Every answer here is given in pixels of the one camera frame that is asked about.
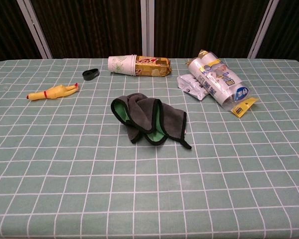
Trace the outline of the green checked tablecloth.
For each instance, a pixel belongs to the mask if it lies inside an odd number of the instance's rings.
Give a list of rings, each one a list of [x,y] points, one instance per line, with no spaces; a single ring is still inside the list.
[[[154,78],[106,59],[0,62],[0,239],[299,238],[299,62],[225,62],[259,99],[241,118],[177,87],[185,59]],[[135,92],[187,113],[190,150],[130,142],[110,104]]]

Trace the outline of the yellow rubber chicken toy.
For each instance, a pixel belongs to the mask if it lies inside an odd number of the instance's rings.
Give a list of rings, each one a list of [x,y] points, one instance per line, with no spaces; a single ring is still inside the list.
[[[79,91],[79,85],[76,83],[72,86],[58,85],[52,87],[46,91],[30,93],[26,98],[30,101],[42,100],[42,99],[57,99],[60,97],[66,97]]]

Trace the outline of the silver foil pouch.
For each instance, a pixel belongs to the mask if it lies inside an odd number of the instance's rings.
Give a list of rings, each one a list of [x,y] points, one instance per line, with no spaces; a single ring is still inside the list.
[[[185,93],[195,97],[199,101],[203,100],[209,93],[191,74],[185,74],[177,77],[178,87]]]

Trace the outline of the white paper cup stack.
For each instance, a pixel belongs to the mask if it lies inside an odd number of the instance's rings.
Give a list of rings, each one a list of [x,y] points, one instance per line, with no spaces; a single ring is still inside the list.
[[[137,55],[122,55],[122,56],[110,56],[108,58],[108,70],[110,72],[136,75],[136,57]]]

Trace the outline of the green and grey cloth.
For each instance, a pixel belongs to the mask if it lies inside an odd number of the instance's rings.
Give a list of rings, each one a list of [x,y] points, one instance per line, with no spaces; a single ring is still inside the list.
[[[111,103],[115,117],[126,126],[129,140],[136,143],[141,137],[152,145],[161,145],[168,138],[191,149],[185,141],[187,113],[149,98],[142,93],[120,96]]]

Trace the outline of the black rubber band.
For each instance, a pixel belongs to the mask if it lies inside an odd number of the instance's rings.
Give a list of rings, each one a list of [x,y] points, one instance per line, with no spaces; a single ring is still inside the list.
[[[96,77],[98,77],[99,74],[100,74],[99,69],[94,68],[94,69],[84,71],[82,73],[82,77],[85,81],[91,81],[91,80],[95,79]]]

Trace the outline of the gold snack package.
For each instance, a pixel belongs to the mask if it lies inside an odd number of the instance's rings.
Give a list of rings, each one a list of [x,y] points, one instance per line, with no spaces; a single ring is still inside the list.
[[[135,72],[137,76],[164,77],[170,74],[172,69],[168,58],[137,56]]]

